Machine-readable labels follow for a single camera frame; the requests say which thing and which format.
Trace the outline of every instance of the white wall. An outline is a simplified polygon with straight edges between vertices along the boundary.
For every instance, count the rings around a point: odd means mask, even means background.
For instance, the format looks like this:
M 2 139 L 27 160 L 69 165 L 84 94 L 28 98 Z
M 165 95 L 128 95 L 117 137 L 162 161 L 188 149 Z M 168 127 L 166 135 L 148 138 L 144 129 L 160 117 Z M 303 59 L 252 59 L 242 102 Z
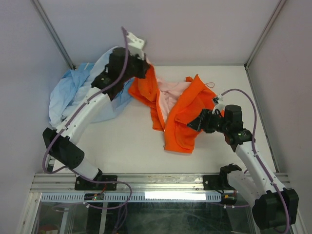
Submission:
M 44 153 L 49 94 L 66 64 L 29 0 L 0 7 L 0 233 L 14 234 Z
M 312 1 L 290 0 L 250 67 L 268 138 L 312 230 Z
M 123 45 L 120 27 L 147 39 L 155 65 L 240 64 L 278 0 L 40 0 L 74 63 Z

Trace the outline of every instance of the orange cloth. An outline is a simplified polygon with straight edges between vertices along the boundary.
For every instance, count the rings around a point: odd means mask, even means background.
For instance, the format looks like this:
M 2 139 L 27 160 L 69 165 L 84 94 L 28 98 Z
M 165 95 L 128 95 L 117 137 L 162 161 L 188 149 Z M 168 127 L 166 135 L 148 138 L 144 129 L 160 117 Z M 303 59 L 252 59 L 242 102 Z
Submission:
M 171 109 L 166 122 L 158 104 L 160 91 L 152 65 L 146 73 L 146 78 L 135 78 L 128 90 L 131 96 L 151 108 L 153 129 L 164 131 L 164 149 L 168 151 L 191 153 L 199 132 L 187 124 L 198 117 L 202 109 L 214 108 L 212 98 L 216 94 L 207 88 L 198 75 L 194 79 L 187 77 L 186 81 L 191 84 Z

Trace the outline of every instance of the glass panel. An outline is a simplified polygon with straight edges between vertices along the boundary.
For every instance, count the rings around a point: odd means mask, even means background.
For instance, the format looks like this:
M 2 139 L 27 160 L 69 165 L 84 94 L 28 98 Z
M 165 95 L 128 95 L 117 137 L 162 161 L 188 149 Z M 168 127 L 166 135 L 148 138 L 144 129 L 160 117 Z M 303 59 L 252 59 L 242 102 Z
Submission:
M 237 205 L 246 202 L 237 194 Z M 118 202 L 92 202 L 111 208 Z M 199 201 L 133 201 L 121 209 L 86 208 L 82 203 L 41 202 L 33 234 L 255 234 L 249 207 L 224 209 Z M 274 230 L 262 234 L 276 233 Z

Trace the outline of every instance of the white floor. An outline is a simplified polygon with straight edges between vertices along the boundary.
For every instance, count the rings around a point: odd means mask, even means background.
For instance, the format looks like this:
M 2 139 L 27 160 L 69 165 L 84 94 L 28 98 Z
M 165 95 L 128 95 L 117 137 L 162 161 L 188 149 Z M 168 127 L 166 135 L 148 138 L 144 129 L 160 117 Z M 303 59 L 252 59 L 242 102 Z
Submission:
M 199 74 L 204 83 L 215 83 L 212 90 L 216 94 L 239 88 L 252 96 L 243 66 L 168 66 L 156 67 L 156 73 L 168 81 L 180 81 Z M 252 131 L 254 114 L 248 99 L 241 93 L 231 92 L 225 96 L 225 101 L 242 107 L 244 127 Z M 256 142 L 267 164 L 275 172 L 259 117 Z M 166 152 L 163 145 L 163 133 L 152 129 L 150 109 L 133 100 L 117 118 L 90 124 L 78 147 L 104 173 L 214 173 L 230 163 L 239 165 L 243 170 L 246 168 L 220 133 L 201 133 L 190 155 Z

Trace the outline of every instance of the clothing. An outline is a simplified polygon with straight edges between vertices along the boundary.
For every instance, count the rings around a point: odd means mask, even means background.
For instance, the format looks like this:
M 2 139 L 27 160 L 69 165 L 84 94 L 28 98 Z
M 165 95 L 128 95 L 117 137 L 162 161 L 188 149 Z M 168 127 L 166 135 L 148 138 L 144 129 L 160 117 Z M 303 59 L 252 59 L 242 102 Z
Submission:
M 61 123 L 63 111 L 75 97 L 77 90 L 89 77 L 93 64 L 83 63 L 76 70 L 68 70 L 50 94 L 49 117 L 53 127 Z
M 83 63 L 78 69 L 65 73 L 50 95 L 49 117 L 53 127 L 57 127 L 62 120 L 70 116 L 81 103 L 91 88 L 91 83 L 108 64 L 109 56 L 115 48 L 108 50 L 96 63 Z M 115 118 L 122 112 L 132 100 L 127 90 L 133 80 L 132 78 L 124 83 L 123 90 L 114 97 L 109 105 L 104 106 L 93 122 Z
M 164 131 L 165 150 L 192 153 L 199 132 L 187 124 L 202 109 L 213 109 L 211 91 L 196 75 L 185 82 L 165 82 L 156 78 L 151 65 L 145 79 L 135 78 L 128 90 L 135 99 L 151 108 L 153 129 Z

